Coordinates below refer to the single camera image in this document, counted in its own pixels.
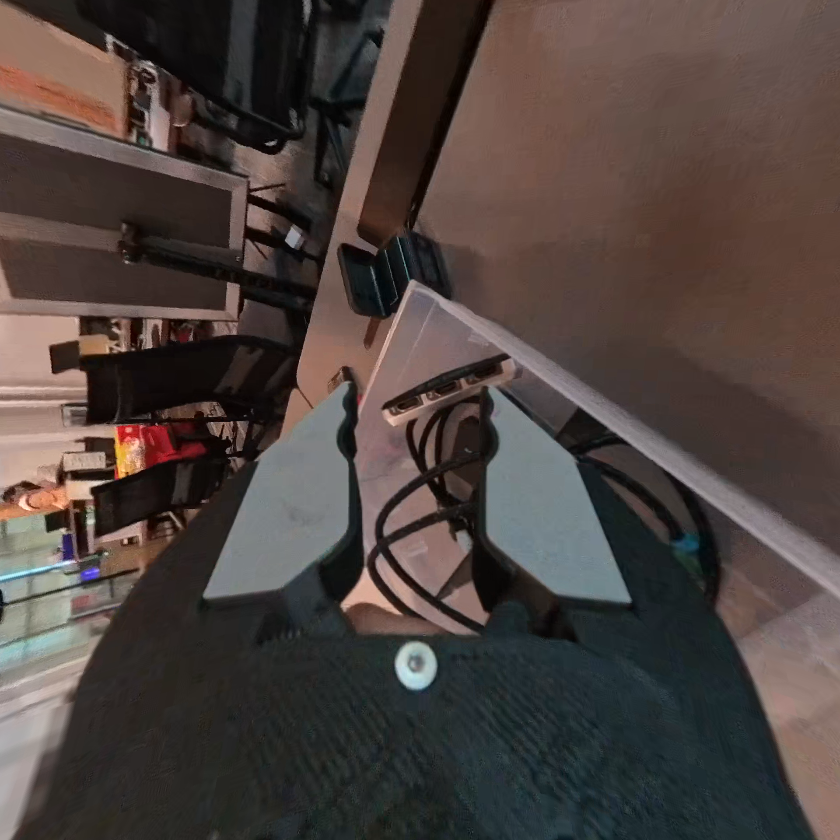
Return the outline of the black office chair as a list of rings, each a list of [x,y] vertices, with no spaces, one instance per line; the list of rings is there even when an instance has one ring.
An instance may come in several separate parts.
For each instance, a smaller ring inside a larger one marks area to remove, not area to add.
[[[233,417],[276,417],[296,384],[300,353],[277,341],[224,335],[156,349],[88,355],[88,425],[216,403]]]
[[[91,490],[97,538],[137,522],[202,506],[229,473],[226,458],[167,461]]]
[[[79,1],[80,16],[224,113],[202,121],[277,154],[300,140],[316,63],[316,1]]]

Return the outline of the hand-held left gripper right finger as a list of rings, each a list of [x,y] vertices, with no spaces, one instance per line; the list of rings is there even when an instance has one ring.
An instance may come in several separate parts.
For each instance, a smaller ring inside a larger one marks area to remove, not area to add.
[[[482,609],[631,607],[575,458],[495,386],[480,396],[479,436],[471,574]]]

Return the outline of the red box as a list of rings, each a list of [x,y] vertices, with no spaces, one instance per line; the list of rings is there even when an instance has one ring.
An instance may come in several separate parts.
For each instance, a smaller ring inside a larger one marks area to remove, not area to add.
[[[198,459],[211,448],[206,429],[191,421],[120,425],[114,430],[117,479],[173,461]]]

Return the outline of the grey cabinet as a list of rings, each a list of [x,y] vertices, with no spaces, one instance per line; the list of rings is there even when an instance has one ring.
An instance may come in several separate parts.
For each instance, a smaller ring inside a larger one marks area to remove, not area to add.
[[[248,195],[245,175],[2,107],[2,314],[234,321],[235,284],[127,265],[119,246],[128,224],[238,268]]]

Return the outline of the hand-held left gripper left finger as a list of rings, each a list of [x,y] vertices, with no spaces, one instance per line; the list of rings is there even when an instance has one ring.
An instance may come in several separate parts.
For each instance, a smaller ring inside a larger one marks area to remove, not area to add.
[[[357,422],[346,381],[259,457],[205,605],[278,606],[292,625],[341,618],[364,570]]]

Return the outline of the clear plastic bin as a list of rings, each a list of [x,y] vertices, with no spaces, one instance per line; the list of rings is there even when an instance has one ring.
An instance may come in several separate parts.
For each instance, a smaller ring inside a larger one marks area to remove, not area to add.
[[[382,405],[433,375],[509,354],[512,394],[544,426],[578,407],[682,480],[772,555],[838,601],[838,376],[818,387],[830,423],[805,417],[668,346],[609,341],[555,361],[509,331],[414,285],[392,322],[360,410],[367,522],[413,472]]]

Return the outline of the silver hdmi switch box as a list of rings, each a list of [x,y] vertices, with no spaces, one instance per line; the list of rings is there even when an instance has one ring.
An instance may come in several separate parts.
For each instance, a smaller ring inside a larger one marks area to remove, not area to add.
[[[477,396],[488,386],[508,385],[519,377],[522,367],[506,353],[471,362],[438,374],[393,397],[381,406],[384,420],[400,427],[435,411]]]

